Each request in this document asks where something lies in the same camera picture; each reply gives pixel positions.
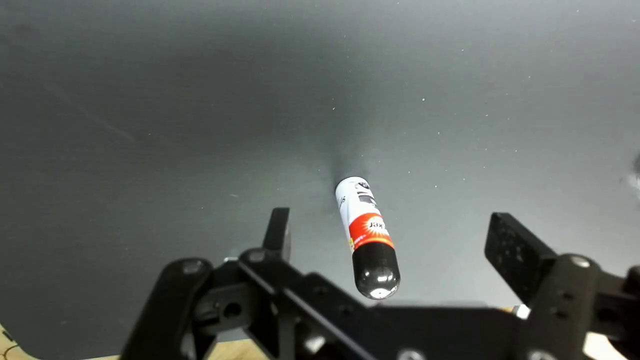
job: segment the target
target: gray table surface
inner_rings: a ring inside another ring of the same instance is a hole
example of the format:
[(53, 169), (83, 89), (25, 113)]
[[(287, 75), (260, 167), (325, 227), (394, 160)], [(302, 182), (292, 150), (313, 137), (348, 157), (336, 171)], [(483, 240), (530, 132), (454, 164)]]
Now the gray table surface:
[(239, 254), (271, 206), (358, 296), (346, 174), (398, 241), (389, 303), (509, 305), (494, 210), (640, 262), (637, 139), (635, 2), (0, 0), (0, 321), (41, 357), (117, 352), (165, 262)]

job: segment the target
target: red label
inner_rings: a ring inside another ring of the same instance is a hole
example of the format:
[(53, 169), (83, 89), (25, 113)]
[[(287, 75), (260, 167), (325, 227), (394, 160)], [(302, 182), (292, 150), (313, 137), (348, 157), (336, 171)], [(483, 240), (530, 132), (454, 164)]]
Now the red label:
[(358, 250), (360, 246), (380, 241), (394, 247), (394, 240), (387, 233), (383, 219), (378, 211), (367, 211), (358, 216), (349, 225), (348, 233), (352, 238), (352, 247)]

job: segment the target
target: can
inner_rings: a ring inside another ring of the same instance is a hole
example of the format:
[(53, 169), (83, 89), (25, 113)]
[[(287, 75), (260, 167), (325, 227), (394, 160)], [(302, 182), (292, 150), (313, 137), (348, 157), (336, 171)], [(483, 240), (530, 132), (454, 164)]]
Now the can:
[(352, 247), (358, 291), (373, 300), (389, 296), (400, 284), (400, 268), (372, 186), (360, 176), (344, 178), (336, 186), (336, 199)]

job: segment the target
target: dark background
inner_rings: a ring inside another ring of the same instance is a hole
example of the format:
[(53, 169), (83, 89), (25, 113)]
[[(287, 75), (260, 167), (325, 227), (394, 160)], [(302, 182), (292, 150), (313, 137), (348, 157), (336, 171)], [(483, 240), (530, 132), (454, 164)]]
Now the dark background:
[(389, 303), (516, 297), (488, 216), (640, 257), (640, 5), (602, 0), (0, 0), (0, 321), (41, 357), (121, 348), (159, 268), (292, 206), (292, 262), (349, 294), (334, 204), (365, 176)]

